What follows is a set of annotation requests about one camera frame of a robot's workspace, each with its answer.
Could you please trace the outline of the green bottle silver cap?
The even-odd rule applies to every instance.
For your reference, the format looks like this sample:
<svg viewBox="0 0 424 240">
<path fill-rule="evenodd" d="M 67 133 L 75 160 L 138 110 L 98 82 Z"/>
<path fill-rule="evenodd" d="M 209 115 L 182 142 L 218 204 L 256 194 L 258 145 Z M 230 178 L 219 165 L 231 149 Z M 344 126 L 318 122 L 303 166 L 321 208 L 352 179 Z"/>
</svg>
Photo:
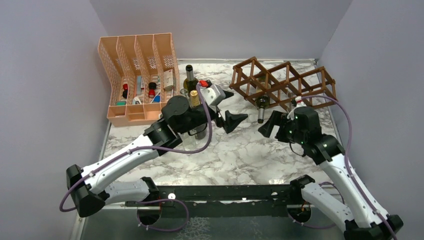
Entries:
<svg viewBox="0 0 424 240">
<path fill-rule="evenodd" d="M 265 109 L 267 109 L 270 105 L 270 98 L 267 94 L 259 96 L 255 100 L 255 105 L 258 109 L 257 122 L 262 124 L 264 122 L 265 117 Z"/>
</svg>

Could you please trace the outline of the dark red gold-foil bottle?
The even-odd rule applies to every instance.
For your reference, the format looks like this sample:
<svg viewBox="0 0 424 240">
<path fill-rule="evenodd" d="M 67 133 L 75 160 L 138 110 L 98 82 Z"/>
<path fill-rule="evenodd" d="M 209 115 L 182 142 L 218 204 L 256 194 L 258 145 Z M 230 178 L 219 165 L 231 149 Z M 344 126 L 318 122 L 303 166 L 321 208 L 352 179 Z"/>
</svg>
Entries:
<svg viewBox="0 0 424 240">
<path fill-rule="evenodd" d="M 198 93 L 197 90 L 191 90 L 190 91 L 189 99 L 190 99 L 190 103 L 191 103 L 192 108 L 201 105 L 199 93 Z M 207 128 L 207 124 L 204 123 L 204 124 L 194 128 L 194 129 L 192 129 L 188 133 L 189 133 L 190 136 L 194 136 L 194 138 L 196 140 L 202 140 L 206 137 L 206 128 Z"/>
</svg>

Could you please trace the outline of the dark green wine bottle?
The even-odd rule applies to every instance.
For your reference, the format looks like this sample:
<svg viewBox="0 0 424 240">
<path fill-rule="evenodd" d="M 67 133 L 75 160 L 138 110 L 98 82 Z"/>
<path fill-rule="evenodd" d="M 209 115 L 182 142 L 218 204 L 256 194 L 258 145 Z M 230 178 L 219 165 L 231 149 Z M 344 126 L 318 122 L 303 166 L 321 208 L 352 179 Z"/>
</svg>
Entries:
<svg viewBox="0 0 424 240">
<path fill-rule="evenodd" d="M 183 89 L 185 90 L 185 97 L 189 98 L 191 91 L 197 90 L 199 80 L 194 76 L 194 69 L 191 64 L 185 66 L 186 79 L 183 82 Z"/>
</svg>

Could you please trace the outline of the clear glass bottle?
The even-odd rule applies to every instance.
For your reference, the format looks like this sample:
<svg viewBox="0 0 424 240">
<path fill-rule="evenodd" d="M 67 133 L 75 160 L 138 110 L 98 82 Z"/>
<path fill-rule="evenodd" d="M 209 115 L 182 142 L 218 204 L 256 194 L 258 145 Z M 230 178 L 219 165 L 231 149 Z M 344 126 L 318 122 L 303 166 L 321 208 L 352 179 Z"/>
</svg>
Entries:
<svg viewBox="0 0 424 240">
<path fill-rule="evenodd" d="M 189 92 L 188 92 L 188 90 L 187 89 L 185 89 L 185 88 L 181 88 L 180 89 L 180 94 L 182 95 L 182 96 L 184 96 L 185 98 L 189 98 Z"/>
</svg>

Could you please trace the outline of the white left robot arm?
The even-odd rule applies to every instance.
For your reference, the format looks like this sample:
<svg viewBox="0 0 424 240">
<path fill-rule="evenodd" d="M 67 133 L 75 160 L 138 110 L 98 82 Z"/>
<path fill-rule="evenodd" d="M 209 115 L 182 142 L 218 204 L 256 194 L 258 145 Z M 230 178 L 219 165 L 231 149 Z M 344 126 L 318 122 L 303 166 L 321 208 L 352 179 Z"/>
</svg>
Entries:
<svg viewBox="0 0 424 240">
<path fill-rule="evenodd" d="M 205 125 L 209 132 L 213 126 L 229 134 L 244 120 L 246 113 L 220 112 L 221 101 L 233 96 L 219 85 L 201 81 L 196 85 L 200 105 L 191 106 L 189 100 L 176 95 L 161 109 L 162 116 L 142 135 L 116 153 L 91 165 L 76 164 L 66 169 L 66 198 L 71 198 L 74 210 L 81 218 L 99 212 L 104 206 L 126 201 L 141 201 L 152 205 L 157 200 L 154 182 L 143 177 L 134 182 L 117 184 L 116 180 L 135 167 L 163 156 L 178 153 L 183 142 L 181 135 Z"/>
</svg>

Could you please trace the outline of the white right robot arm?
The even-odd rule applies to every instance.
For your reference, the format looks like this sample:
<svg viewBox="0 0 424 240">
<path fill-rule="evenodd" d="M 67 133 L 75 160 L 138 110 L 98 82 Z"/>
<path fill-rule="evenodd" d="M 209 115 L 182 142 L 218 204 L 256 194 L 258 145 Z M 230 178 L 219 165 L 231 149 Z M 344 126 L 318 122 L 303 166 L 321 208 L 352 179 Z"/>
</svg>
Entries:
<svg viewBox="0 0 424 240">
<path fill-rule="evenodd" d="M 322 132 L 319 114 L 312 107 L 297 107 L 291 116 L 273 111 L 258 131 L 268 138 L 274 127 L 278 127 L 275 138 L 299 144 L 303 154 L 326 173 L 344 200 L 340 202 L 305 175 L 290 182 L 288 196 L 292 202 L 300 204 L 305 200 L 314 205 L 335 223 L 346 240 L 396 238 L 403 221 L 398 215 L 389 214 L 355 177 L 345 149 L 334 136 Z"/>
</svg>

